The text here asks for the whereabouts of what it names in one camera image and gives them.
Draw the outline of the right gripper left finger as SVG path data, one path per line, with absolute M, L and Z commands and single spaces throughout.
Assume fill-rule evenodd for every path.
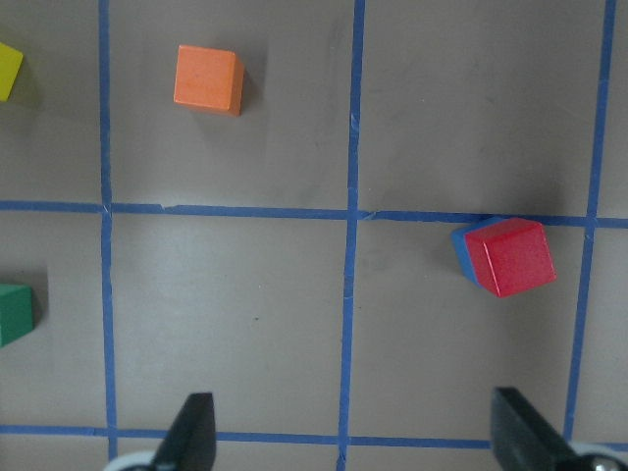
M 210 471 L 217 455 L 213 394 L 190 394 L 150 462 L 151 470 Z

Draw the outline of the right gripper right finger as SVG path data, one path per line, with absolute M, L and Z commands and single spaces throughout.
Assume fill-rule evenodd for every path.
M 516 388 L 495 388 L 491 450 L 502 470 L 574 470 L 579 456 Z

